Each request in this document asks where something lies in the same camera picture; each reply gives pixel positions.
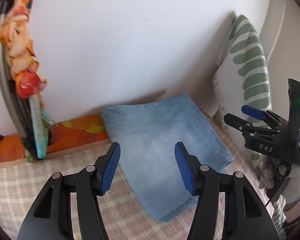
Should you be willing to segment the white knit gloved hand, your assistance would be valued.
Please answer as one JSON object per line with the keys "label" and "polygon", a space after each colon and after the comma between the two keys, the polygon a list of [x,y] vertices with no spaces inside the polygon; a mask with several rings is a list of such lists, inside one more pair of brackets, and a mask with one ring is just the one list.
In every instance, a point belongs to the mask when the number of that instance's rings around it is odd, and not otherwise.
{"label": "white knit gloved hand", "polygon": [[[261,155],[261,172],[262,175],[258,187],[260,189],[272,189],[274,187],[275,168],[270,157],[263,154]],[[288,178],[289,182],[281,194],[289,207],[300,205],[300,167],[298,165],[292,165]]]}

